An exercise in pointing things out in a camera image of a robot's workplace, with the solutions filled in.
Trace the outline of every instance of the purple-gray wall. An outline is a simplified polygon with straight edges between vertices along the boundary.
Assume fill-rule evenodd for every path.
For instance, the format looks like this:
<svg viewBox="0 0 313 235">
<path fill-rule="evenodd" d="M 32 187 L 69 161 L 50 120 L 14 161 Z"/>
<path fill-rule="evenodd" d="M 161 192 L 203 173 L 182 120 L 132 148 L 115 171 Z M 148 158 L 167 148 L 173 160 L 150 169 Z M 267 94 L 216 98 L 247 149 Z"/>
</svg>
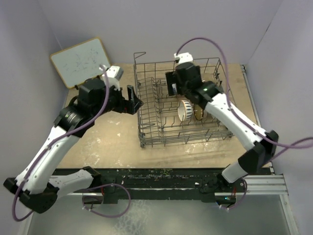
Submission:
<svg viewBox="0 0 313 235">
<path fill-rule="evenodd" d="M 59 50 L 36 0 L 0 1 L 1 183 L 34 158 L 64 103 L 66 87 L 49 60 Z M 12 219 L 13 195 L 1 186 L 0 198 L 0 233 L 16 235 L 22 224 Z"/>
<path fill-rule="evenodd" d="M 63 47 L 100 36 L 113 62 L 171 60 L 196 36 L 216 40 L 231 63 L 247 63 L 282 0 L 39 0 Z M 194 57 L 219 56 L 193 42 Z"/>
<path fill-rule="evenodd" d="M 247 65 L 261 124 L 281 143 L 313 136 L 312 25 L 313 1 L 284 0 Z M 301 234 L 312 234 L 312 149 L 287 151 L 273 164 L 285 175 Z"/>
</svg>

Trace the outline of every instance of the whiteboard frame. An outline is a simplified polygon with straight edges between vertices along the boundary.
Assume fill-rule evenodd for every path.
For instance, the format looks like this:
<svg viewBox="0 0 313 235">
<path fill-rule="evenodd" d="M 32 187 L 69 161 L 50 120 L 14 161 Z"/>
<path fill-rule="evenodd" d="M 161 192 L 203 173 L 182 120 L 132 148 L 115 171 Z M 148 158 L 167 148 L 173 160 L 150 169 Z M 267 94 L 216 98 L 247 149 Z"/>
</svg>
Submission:
<svg viewBox="0 0 313 235">
<path fill-rule="evenodd" d="M 89 39 L 89 40 L 87 40 L 87 41 L 84 41 L 84 42 L 82 42 L 82 43 L 79 43 L 79 44 L 73 45 L 73 46 L 71 46 L 71 47 L 68 47 L 68 48 L 66 48 L 66 49 L 63 49 L 63 50 L 61 50 L 61 51 L 58 51 L 58 52 L 53 53 L 53 54 L 51 54 L 51 55 L 50 55 L 50 60 L 51 60 L 51 62 L 53 63 L 54 68 L 55 68 L 55 69 L 56 69 L 56 71 L 58 72 L 58 74 L 59 74 L 60 78 L 62 79 L 62 81 L 63 81 L 64 85 L 65 85 L 67 88 L 71 89 L 71 88 L 74 88 L 75 86 L 73 86 L 73 87 L 68 87 L 68 86 L 67 86 L 67 84 L 66 84 L 65 80 L 63 79 L 63 77 L 62 77 L 62 75 L 61 75 L 60 71 L 58 70 L 58 68 L 57 68 L 57 67 L 56 67 L 56 65 L 54 64 L 54 62 L 53 62 L 53 60 L 52 60 L 52 56 L 54 56 L 54 55 L 56 55 L 56 54 L 59 54 L 59 53 L 61 53 L 61 52 L 63 52 L 63 51 L 66 51 L 66 50 L 72 49 L 73 47 L 79 46 L 79 45 L 81 45 L 81 44 L 84 44 L 84 43 L 90 42 L 90 41 L 92 41 L 92 40 L 94 40 L 94 39 L 98 39 L 98 40 L 100 41 L 100 44 L 101 44 L 101 46 L 102 46 L 102 49 L 103 49 L 103 51 L 104 51 L 104 54 L 105 54 L 105 56 L 106 56 L 106 58 L 107 58 L 108 62 L 109 62 L 109 65 L 110 65 L 110 66 L 112 66 L 112 63 L 111 63 L 111 61 L 109 60 L 109 57 L 108 57 L 108 55 L 107 55 L 106 50 L 104 49 L 104 46 L 103 46 L 103 43 L 102 43 L 102 41 L 101 41 L 100 37 L 91 38 L 91 39 Z"/>
</svg>

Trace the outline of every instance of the dish rack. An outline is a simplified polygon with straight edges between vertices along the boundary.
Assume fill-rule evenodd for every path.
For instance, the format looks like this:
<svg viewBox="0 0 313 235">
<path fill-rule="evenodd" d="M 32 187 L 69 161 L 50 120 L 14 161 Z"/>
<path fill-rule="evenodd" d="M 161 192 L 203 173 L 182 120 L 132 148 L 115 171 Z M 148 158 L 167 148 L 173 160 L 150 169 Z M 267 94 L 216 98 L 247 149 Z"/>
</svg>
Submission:
<svg viewBox="0 0 313 235">
<path fill-rule="evenodd" d="M 138 63 L 139 57 L 146 52 L 134 53 L 134 77 L 137 96 L 144 105 L 138 110 L 138 136 L 140 146 L 191 141 L 225 140 L 232 137 L 230 132 L 214 116 L 207 114 L 202 120 L 194 115 L 188 121 L 181 122 L 178 102 L 187 100 L 184 96 L 169 96 L 165 73 L 175 69 L 174 61 Z M 201 68 L 203 80 L 215 82 L 223 91 L 225 71 L 219 58 L 194 59 L 194 64 Z M 230 99 L 236 105 L 231 89 Z"/>
</svg>

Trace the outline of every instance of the wooden tabletop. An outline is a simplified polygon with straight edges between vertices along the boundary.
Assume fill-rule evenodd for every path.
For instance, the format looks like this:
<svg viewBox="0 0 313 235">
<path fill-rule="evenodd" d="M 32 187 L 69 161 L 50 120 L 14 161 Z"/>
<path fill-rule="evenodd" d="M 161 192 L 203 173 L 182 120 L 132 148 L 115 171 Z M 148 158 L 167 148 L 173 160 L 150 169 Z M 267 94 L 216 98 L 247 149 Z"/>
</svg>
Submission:
<svg viewBox="0 0 313 235">
<path fill-rule="evenodd" d="M 124 69 L 121 87 L 134 85 L 132 64 L 115 64 Z M 239 64 L 229 64 L 230 87 L 237 107 L 256 123 L 246 83 Z M 69 90 L 67 104 L 77 95 Z M 226 167 L 245 152 L 236 137 L 224 141 L 179 143 L 172 146 L 140 147 L 137 115 L 109 112 L 99 117 L 95 125 L 75 144 L 61 161 L 59 168 L 174 168 Z"/>
</svg>

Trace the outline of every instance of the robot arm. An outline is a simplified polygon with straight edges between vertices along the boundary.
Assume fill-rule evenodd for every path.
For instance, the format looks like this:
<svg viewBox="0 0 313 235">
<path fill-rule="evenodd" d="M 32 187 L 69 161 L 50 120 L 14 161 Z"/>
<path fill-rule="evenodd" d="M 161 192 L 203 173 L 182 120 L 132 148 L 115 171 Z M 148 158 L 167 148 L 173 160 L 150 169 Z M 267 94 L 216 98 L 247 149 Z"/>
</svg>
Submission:
<svg viewBox="0 0 313 235">
<path fill-rule="evenodd" d="M 191 54 L 174 54 L 174 58 L 178 64 L 175 71 L 166 73 L 169 95 L 184 95 L 192 103 L 200 105 L 202 109 L 214 115 L 234 133 L 247 150 L 238 161 L 222 171 L 219 176 L 220 184 L 231 184 L 243 176 L 256 173 L 273 157 L 276 146 L 256 135 L 233 115 L 227 105 L 226 94 L 213 82 L 202 81 L 200 67 L 193 64 Z M 268 133 L 247 118 L 234 104 L 231 104 L 231 107 L 243 120 L 254 126 L 258 133 L 270 140 L 278 141 L 275 131 Z"/>
<path fill-rule="evenodd" d="M 123 70 L 118 66 L 111 66 L 107 70 L 110 94 L 109 101 L 103 113 L 116 111 L 118 113 L 133 115 L 143 105 L 141 100 L 134 94 L 132 86 L 127 86 L 129 99 L 126 100 L 122 96 L 122 88 L 119 86 L 119 80 L 122 74 Z M 17 188 L 24 181 L 26 173 L 46 146 L 57 137 L 91 120 L 99 112 L 104 97 L 105 83 L 100 77 L 88 79 L 81 85 L 78 96 L 75 97 L 67 107 L 60 111 L 54 121 L 54 126 L 47 140 L 32 162 L 16 178 L 8 178 L 4 182 L 4 186 L 10 192 L 16 193 Z M 66 176 L 52 176 L 65 154 L 93 125 L 94 123 L 73 135 L 60 139 L 47 150 L 32 170 L 19 194 L 20 201 L 25 206 L 38 213 L 43 213 L 47 211 L 58 198 L 82 188 L 89 188 L 101 184 L 101 175 L 91 167 L 84 167 L 78 172 Z"/>
</svg>

